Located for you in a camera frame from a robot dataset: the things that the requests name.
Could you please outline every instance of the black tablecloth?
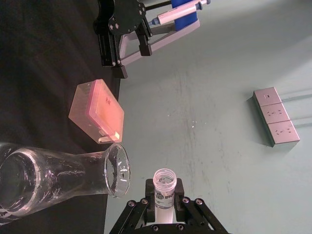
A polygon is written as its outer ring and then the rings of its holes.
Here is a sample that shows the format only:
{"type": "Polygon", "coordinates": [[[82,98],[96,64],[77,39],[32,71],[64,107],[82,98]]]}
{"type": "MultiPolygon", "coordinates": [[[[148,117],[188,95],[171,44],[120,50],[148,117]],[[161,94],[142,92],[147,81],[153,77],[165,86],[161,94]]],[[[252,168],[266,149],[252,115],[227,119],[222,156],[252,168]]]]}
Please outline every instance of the black tablecloth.
{"type": "MultiPolygon", "coordinates": [[[[81,83],[119,79],[102,68],[96,0],[0,1],[0,141],[73,154],[105,150],[69,118],[81,83]]],[[[0,234],[102,234],[106,195],[75,197],[0,228],[0,234]]]]}

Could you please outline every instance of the clear plastic vial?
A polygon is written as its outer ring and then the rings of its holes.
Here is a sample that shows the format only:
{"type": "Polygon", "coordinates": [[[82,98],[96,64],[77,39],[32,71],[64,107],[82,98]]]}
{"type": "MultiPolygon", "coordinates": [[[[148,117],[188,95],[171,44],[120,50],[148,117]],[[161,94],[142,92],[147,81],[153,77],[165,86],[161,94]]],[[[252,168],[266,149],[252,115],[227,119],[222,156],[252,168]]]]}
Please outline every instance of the clear plastic vial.
{"type": "Polygon", "coordinates": [[[155,187],[155,217],[157,223],[172,223],[176,174],[170,169],[159,169],[153,177],[155,187]]]}

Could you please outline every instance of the clear glass vase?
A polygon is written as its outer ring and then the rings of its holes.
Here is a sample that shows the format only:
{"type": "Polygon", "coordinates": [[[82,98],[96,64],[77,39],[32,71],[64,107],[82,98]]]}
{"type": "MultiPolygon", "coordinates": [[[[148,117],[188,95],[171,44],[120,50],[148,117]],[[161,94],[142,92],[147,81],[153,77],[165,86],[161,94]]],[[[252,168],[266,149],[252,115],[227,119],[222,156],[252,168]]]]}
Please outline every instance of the clear glass vase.
{"type": "Polygon", "coordinates": [[[78,195],[128,191],[130,167],[120,144],[72,155],[0,144],[0,226],[78,195]]]}

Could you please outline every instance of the blue syringe holder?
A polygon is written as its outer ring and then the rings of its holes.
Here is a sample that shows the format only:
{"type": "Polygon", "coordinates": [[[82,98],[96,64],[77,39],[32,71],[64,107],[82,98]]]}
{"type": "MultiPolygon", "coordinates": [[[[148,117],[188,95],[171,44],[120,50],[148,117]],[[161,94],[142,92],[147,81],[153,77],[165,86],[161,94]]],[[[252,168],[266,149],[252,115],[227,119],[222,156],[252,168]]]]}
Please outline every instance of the blue syringe holder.
{"type": "MultiPolygon", "coordinates": [[[[187,3],[189,1],[191,1],[191,0],[171,0],[171,4],[172,4],[172,7],[175,8],[177,6],[180,6],[182,4],[187,3]]],[[[179,31],[182,28],[194,23],[196,20],[197,20],[197,13],[196,12],[191,13],[187,16],[183,16],[181,18],[178,18],[175,20],[175,30],[179,31]]]]}

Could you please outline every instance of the pink plastic box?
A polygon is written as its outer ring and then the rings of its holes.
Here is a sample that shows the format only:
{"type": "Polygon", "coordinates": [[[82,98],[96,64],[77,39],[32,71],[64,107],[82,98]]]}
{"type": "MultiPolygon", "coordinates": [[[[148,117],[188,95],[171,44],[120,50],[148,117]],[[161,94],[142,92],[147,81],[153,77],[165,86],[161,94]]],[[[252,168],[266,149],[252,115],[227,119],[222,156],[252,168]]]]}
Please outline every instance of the pink plastic box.
{"type": "Polygon", "coordinates": [[[122,140],[124,111],[102,79],[77,86],[69,118],[98,144],[122,140]]]}

